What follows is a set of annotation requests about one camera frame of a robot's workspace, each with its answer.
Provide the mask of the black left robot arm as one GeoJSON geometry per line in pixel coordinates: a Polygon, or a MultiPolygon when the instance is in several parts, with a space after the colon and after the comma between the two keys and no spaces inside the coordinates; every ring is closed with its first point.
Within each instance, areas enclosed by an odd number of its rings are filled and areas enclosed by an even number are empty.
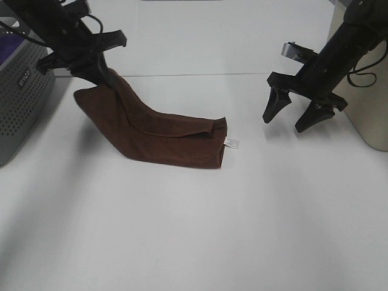
{"type": "Polygon", "coordinates": [[[39,40],[20,36],[52,50],[38,61],[38,71],[45,74],[66,69],[74,77],[114,88],[115,77],[107,67],[104,52],[125,47],[127,38],[121,30],[105,32],[101,20],[90,13],[87,1],[4,1],[4,4],[39,40]]]}

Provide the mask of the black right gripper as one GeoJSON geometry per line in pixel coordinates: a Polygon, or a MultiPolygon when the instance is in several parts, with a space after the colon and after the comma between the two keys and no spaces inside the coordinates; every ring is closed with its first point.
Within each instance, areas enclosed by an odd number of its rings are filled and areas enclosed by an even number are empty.
{"type": "Polygon", "coordinates": [[[271,89],[269,101],[263,113],[263,121],[268,124],[285,106],[291,103],[289,91],[312,100],[295,124],[298,133],[319,122],[333,118],[332,106],[342,111],[348,105],[344,98],[332,93],[344,76],[345,73],[341,70],[336,71],[328,67],[317,53],[307,59],[296,75],[272,72],[267,78],[271,89]]]}

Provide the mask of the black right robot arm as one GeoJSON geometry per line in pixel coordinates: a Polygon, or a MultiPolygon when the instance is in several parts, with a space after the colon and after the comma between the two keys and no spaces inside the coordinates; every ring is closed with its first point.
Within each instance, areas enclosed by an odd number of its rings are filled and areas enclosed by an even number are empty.
{"type": "Polygon", "coordinates": [[[283,56],[302,63],[303,67],[295,76],[270,74],[267,79],[270,96],[263,113],[264,122],[269,123],[291,103],[290,93],[310,100],[295,124],[297,132],[333,118],[335,109],[343,111],[348,105],[344,98],[334,94],[334,88],[350,73],[357,73],[358,61],[386,40],[387,1],[352,1],[346,8],[342,24],[319,53],[294,42],[285,43],[283,56]]]}

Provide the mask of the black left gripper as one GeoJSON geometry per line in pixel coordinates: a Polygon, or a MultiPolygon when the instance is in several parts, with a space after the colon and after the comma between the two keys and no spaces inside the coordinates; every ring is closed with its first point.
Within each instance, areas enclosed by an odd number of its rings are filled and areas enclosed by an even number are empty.
{"type": "Polygon", "coordinates": [[[115,80],[107,67],[104,52],[116,47],[125,47],[127,38],[121,30],[105,32],[98,18],[97,33],[85,25],[81,18],[63,22],[50,34],[51,54],[36,63],[40,73],[53,69],[67,69],[71,75],[85,79],[95,85],[113,88],[115,80]]]}

